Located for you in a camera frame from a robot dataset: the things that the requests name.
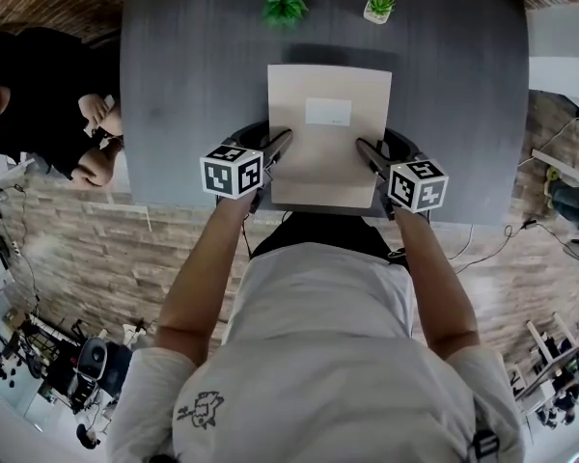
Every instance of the white t-shirt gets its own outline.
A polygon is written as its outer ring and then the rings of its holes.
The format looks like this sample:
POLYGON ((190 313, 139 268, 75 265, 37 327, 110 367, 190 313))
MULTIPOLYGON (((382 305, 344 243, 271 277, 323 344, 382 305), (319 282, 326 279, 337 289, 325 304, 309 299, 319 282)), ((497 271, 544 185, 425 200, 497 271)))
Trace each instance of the white t-shirt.
POLYGON ((443 362, 411 339, 412 316, 409 274, 382 259, 314 243, 255 258, 203 366, 135 352, 110 461, 459 462, 478 405, 499 461, 521 463, 501 356, 474 346, 443 362))

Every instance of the black and white cube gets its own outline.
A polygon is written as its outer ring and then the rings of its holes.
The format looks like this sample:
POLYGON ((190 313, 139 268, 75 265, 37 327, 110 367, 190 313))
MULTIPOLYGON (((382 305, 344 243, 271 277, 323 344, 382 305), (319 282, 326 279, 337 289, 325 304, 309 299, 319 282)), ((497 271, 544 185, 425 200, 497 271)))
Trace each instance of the black and white cube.
POLYGON ((238 199, 263 186, 263 152, 219 146, 200 158, 204 192, 238 199))
POLYGON ((393 165, 390 170, 388 196, 412 212, 429 211, 444 203, 448 176, 433 160, 393 165))

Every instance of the white label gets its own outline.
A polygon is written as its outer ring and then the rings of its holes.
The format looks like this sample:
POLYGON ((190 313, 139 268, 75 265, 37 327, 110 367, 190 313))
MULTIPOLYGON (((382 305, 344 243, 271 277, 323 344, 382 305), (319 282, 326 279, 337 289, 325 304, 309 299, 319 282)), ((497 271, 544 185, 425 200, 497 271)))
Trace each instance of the white label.
POLYGON ((351 101, 349 99, 307 98, 305 123, 349 127, 350 121, 351 101))

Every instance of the white pot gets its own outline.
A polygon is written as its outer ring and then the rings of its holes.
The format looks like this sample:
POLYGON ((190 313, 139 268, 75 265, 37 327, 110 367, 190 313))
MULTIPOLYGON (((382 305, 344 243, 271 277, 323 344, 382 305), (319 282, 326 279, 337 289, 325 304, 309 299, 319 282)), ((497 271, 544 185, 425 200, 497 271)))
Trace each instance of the white pot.
POLYGON ((363 13, 363 17, 366 20, 370 20, 371 22, 374 22, 375 24, 386 24, 386 21, 388 20, 388 17, 390 16, 390 11, 386 15, 375 15, 373 12, 371 12, 370 3, 371 3, 371 0, 367 0, 367 5, 365 6, 365 11, 363 13))

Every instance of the man in black shirt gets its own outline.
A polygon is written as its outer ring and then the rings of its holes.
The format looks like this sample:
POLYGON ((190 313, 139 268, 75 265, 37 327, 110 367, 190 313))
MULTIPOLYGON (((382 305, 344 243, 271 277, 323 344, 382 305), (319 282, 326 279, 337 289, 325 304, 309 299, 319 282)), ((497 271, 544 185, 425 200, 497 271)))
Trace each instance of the man in black shirt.
POLYGON ((118 96, 111 77, 78 38, 44 28, 0 32, 0 153, 17 163, 33 153, 80 187, 108 183, 122 142, 101 150, 84 128, 122 135, 120 106, 110 110, 103 100, 118 96))

